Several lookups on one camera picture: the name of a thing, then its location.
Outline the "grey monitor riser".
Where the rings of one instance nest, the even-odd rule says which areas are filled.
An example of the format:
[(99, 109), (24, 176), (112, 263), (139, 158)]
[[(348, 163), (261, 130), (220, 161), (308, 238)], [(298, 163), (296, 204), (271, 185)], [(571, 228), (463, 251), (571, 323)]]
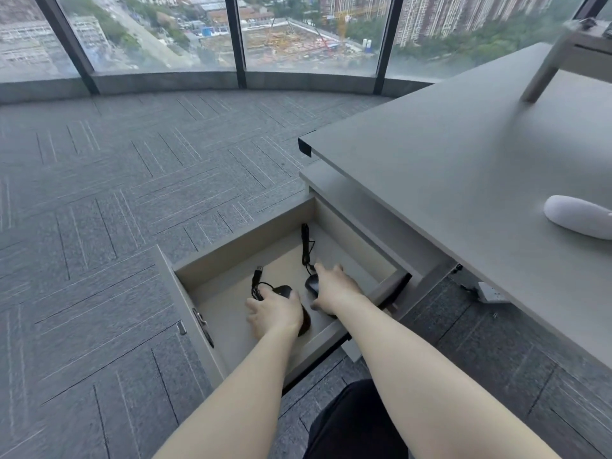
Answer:
[(521, 101), (537, 102), (561, 70), (612, 84), (612, 21), (586, 18), (566, 22)]

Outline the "black wired computer mouse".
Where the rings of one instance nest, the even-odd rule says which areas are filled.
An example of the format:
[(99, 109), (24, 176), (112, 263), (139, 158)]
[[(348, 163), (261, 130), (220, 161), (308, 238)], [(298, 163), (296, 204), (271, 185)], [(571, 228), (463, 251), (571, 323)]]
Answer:
[(302, 242), (302, 266), (306, 269), (308, 277), (305, 280), (305, 289), (314, 297), (319, 295), (319, 278), (315, 270), (314, 262), (311, 259), (312, 251), (315, 247), (316, 240), (310, 236), (310, 228), (307, 223), (301, 224), (301, 242)]
[[(251, 296), (254, 299), (256, 299), (257, 301), (263, 301), (264, 299), (259, 290), (259, 285), (261, 284), (264, 284), (265, 286), (270, 288), (274, 293), (286, 299), (290, 298), (291, 292), (293, 291), (293, 289), (290, 286), (288, 285), (273, 286), (267, 282), (262, 281), (261, 280), (262, 277), (263, 277), (263, 266), (257, 266), (253, 273), (253, 278), (251, 280)], [(302, 337), (303, 335), (305, 335), (311, 326), (310, 316), (303, 305), (302, 305), (302, 315), (303, 315), (302, 326), (299, 330), (298, 337)]]

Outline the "grey open drawer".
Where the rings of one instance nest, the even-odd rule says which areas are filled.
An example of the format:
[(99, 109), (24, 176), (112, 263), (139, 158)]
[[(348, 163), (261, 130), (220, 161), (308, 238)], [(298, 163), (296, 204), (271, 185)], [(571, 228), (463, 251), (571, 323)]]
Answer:
[[(409, 282), (408, 274), (389, 293), (394, 276), (379, 281), (363, 270), (346, 248), (339, 245), (336, 236), (321, 226), (318, 208), (325, 205), (310, 194), (279, 214), (249, 225), (175, 264), (159, 246), (153, 248), (160, 277), (213, 388), (231, 374), (257, 343), (247, 322), (249, 311), (245, 306), (247, 297), (251, 296), (251, 280), (257, 266), (263, 266), (264, 282), (288, 285), (297, 291), (311, 319), (310, 329), (298, 337), (292, 349), (285, 391), (347, 340), (348, 332), (338, 320), (310, 307), (314, 298), (305, 289), (308, 274), (301, 261), (302, 223), (309, 225), (310, 236), (316, 240), (311, 257), (328, 267), (341, 264), (378, 307), (385, 308)], [(203, 339), (192, 307), (207, 322), (214, 349)]]

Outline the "white power strip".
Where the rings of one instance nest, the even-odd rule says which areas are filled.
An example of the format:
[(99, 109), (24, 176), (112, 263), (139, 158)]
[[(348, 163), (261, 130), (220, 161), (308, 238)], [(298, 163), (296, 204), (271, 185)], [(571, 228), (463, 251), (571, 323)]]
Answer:
[(477, 299), (488, 305), (502, 305), (510, 303), (510, 300), (492, 286), (484, 282), (478, 282), (476, 286)]

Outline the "silver drawer lock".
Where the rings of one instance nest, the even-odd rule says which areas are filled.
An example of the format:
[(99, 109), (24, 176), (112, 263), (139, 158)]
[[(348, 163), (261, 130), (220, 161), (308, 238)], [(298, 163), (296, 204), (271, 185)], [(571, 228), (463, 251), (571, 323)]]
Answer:
[[(195, 308), (192, 307), (191, 308), (192, 311), (192, 315), (195, 319), (195, 322), (197, 323), (198, 327), (200, 328), (200, 332), (203, 335), (203, 339), (207, 342), (208, 346), (212, 349), (215, 348), (215, 343), (214, 340), (212, 339), (212, 337), (210, 336), (210, 333), (208, 331), (208, 324), (207, 322), (203, 319), (202, 314)], [(186, 335), (187, 334), (187, 327), (186, 325), (183, 323), (183, 321), (181, 320), (178, 323), (178, 329), (181, 335)]]

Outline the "grey drawer cabinet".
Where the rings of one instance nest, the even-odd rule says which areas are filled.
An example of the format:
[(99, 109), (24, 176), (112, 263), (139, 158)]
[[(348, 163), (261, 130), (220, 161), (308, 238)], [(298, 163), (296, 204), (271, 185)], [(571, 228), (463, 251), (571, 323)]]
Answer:
[(403, 277), (411, 276), (387, 306), (394, 319), (409, 326), (416, 317), (414, 309), (456, 261), (326, 162), (302, 169), (300, 177), (325, 205), (318, 208), (321, 226), (363, 270), (379, 281), (393, 275), (389, 293)]

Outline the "person's black trouser leg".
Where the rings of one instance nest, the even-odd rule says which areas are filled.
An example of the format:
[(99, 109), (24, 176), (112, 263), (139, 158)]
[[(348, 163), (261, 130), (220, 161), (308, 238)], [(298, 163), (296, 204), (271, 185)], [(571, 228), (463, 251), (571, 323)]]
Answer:
[(372, 379), (348, 384), (309, 430), (302, 459), (414, 459)]

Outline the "person's right forearm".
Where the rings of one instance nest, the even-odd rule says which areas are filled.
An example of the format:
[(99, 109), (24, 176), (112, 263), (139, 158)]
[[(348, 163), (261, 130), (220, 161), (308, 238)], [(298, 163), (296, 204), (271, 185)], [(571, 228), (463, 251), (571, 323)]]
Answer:
[(416, 459), (561, 459), (475, 380), (365, 296), (331, 307)]

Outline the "black window frame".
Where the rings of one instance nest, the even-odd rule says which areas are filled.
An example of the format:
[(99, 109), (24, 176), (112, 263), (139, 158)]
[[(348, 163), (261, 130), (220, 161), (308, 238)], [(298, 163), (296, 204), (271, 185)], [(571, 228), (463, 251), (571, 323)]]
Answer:
[[(63, 13), (57, 0), (34, 0), (39, 10), (42, 12), (45, 20), (50, 24), (53, 33), (57, 36), (62, 49), (70, 58), (72, 65), (76, 68), (78, 75), (86, 83), (87, 88), (91, 93), (94, 92), (94, 85), (91, 79), (93, 75), (102, 74), (113, 74), (113, 73), (99, 73), (96, 71), (87, 58), (83, 47), (79, 44), (75, 32), (67, 20), (66, 15)], [(390, 77), (388, 73), (390, 57), (392, 53), (392, 35), (396, 34), (398, 29), (398, 23), (400, 19), (401, 5), (404, 0), (391, 0), (391, 6), (385, 28), (383, 31), (381, 51), (378, 56), (376, 64), (375, 75), (369, 77), (375, 77), (377, 79), (378, 88), (381, 88), (381, 83), (386, 77)], [(234, 70), (221, 70), (221, 71), (234, 71), (236, 72), (239, 85), (245, 85), (246, 78), (245, 73), (249, 71), (247, 69), (247, 62), (245, 58), (244, 41), (242, 38), (242, 31), (239, 26), (239, 10), (237, 7), (237, 0), (226, 0), (228, 3), (227, 12), (229, 15), (229, 32), (232, 46), (232, 56), (234, 59), (235, 69)], [(153, 71), (147, 73), (162, 73), (170, 71), (200, 71), (194, 69), (171, 69), (168, 71)]]

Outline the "person's left forearm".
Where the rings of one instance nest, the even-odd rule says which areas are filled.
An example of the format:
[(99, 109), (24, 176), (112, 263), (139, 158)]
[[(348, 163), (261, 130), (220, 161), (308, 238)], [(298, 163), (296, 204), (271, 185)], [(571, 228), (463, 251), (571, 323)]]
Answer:
[(153, 459), (267, 459), (300, 324), (274, 324)]

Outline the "person's left hand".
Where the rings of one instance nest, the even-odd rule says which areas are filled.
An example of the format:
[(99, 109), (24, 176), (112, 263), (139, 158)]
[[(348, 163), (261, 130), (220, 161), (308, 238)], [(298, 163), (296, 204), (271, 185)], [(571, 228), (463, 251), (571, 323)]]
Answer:
[(303, 317), (299, 294), (292, 291), (290, 298), (286, 299), (273, 291), (264, 290), (262, 296), (264, 299), (269, 297), (273, 301), (273, 327), (264, 336), (282, 333), (294, 342), (298, 338)]

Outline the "white wrist rest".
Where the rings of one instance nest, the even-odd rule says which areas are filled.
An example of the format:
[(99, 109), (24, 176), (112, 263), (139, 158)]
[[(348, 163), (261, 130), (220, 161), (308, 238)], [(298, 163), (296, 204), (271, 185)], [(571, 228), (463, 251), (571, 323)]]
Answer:
[(567, 230), (601, 240), (612, 240), (612, 210), (570, 196), (554, 195), (543, 206), (547, 219)]

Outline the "grey window sill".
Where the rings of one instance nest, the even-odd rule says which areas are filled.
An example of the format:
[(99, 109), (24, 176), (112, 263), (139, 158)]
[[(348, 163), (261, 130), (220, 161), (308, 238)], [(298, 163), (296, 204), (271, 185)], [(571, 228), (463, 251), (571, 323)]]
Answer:
[(420, 90), (439, 79), (386, 77), (378, 88), (377, 79), (368, 76), (302, 73), (294, 71), (247, 71), (245, 85), (239, 85), (234, 71), (170, 71), (162, 73), (102, 74), (91, 79), (94, 92), (76, 77), (0, 83), (0, 105), (30, 101), (113, 96), (133, 93), (251, 89), (265, 91), (323, 91), (333, 93), (378, 94), (397, 98)]

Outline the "person's right hand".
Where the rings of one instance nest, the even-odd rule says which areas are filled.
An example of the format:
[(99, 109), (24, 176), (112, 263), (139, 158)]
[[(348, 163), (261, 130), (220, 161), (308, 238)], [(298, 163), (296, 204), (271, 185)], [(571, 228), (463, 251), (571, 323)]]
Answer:
[(345, 273), (341, 265), (337, 264), (328, 269), (321, 262), (316, 262), (315, 270), (319, 278), (319, 295), (315, 299), (325, 299), (333, 304), (335, 314), (329, 316), (335, 316), (342, 321), (358, 305), (368, 302), (361, 288)]

